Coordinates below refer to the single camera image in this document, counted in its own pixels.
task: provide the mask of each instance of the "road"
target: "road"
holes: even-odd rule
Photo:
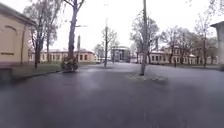
[[[224,73],[136,64],[82,67],[0,89],[1,128],[223,128]]]

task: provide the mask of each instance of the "grass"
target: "grass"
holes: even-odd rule
[[[60,71],[58,64],[40,64],[37,69],[34,68],[34,65],[14,66],[12,68],[14,78],[37,76],[57,71]]]

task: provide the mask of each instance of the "yellow building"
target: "yellow building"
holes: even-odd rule
[[[32,25],[34,21],[0,3],[0,68],[28,62]]]
[[[68,51],[50,51],[49,52],[50,56],[49,59],[51,62],[61,62],[62,59],[66,56],[68,56]],[[80,50],[79,51],[79,57],[78,57],[78,61],[80,63],[95,63],[96,62],[96,57],[95,54],[91,51],[87,51],[87,50]],[[29,56],[29,61],[33,62],[35,60],[35,54],[32,53]],[[40,55],[40,62],[47,62],[47,52],[43,51],[41,52]]]

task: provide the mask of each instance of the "building facade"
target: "building facade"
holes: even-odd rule
[[[28,62],[28,37],[35,22],[0,3],[0,68]]]
[[[61,62],[63,58],[68,56],[68,51],[50,51],[49,52],[49,59],[51,62]],[[35,54],[32,53],[29,56],[29,61],[34,62],[35,61]],[[47,62],[47,52],[43,51],[40,54],[40,62]],[[87,51],[87,50],[80,50],[78,53],[78,62],[81,63],[94,63],[96,62],[96,57],[93,52]]]
[[[170,63],[171,57],[171,49],[164,48],[162,51],[152,51],[150,53],[150,57],[147,56],[147,63],[151,64],[168,64]],[[137,57],[137,62],[141,63],[143,59],[143,54],[139,53]],[[180,49],[178,47],[174,48],[173,55],[171,57],[171,63],[181,64],[203,64],[204,59],[201,57],[196,57],[193,54],[187,55],[184,54],[181,56]],[[207,57],[207,64],[218,64],[218,58],[211,59],[211,57]]]
[[[111,60],[114,62],[130,62],[130,49],[124,46],[112,48]]]

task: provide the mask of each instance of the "overcast sky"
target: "overcast sky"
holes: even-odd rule
[[[160,31],[175,25],[193,31],[198,13],[205,10],[208,0],[192,0],[191,4],[187,4],[186,1],[147,0],[147,11],[149,16],[157,22]],[[23,12],[24,7],[29,5],[28,0],[0,0],[0,2],[19,12]],[[78,14],[77,25],[87,27],[76,29],[76,39],[78,35],[81,36],[81,47],[93,50],[96,44],[102,42],[101,31],[105,27],[106,18],[108,18],[109,27],[118,33],[121,45],[130,46],[132,41],[129,40],[129,35],[132,21],[142,10],[142,3],[142,0],[86,0]],[[71,7],[67,5],[63,19],[70,21],[71,15]],[[219,22],[222,18],[216,16],[211,23]],[[67,48],[70,27],[68,21],[63,22],[58,30],[58,40],[51,46],[52,49]]]

